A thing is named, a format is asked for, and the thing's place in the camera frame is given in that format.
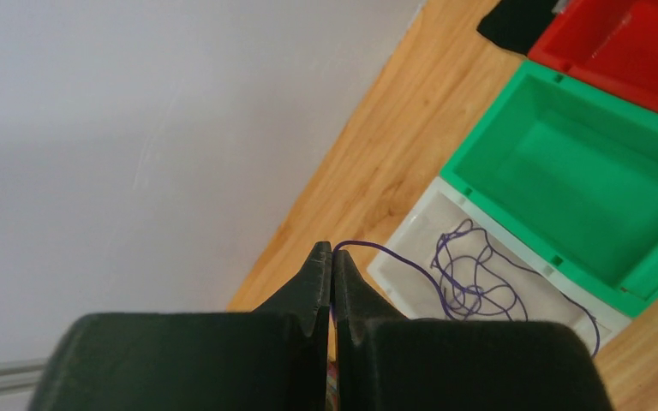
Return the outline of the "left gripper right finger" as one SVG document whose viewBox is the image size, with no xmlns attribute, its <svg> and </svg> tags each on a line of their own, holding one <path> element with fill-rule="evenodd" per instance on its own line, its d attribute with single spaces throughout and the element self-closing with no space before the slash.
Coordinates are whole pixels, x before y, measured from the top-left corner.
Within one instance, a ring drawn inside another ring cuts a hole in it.
<svg viewBox="0 0 658 411">
<path fill-rule="evenodd" d="M 334 253 L 343 410 L 609 410 L 582 340 L 554 322 L 409 319 Z"/>
</svg>

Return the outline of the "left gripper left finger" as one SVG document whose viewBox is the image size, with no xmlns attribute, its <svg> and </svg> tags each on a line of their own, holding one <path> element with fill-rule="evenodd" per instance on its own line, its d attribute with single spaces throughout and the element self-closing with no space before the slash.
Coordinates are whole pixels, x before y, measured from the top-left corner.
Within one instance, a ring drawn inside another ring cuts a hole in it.
<svg viewBox="0 0 658 411">
<path fill-rule="evenodd" d="M 31 410 L 321 410 L 332 248 L 249 312 L 92 313 L 63 335 Z"/>
</svg>

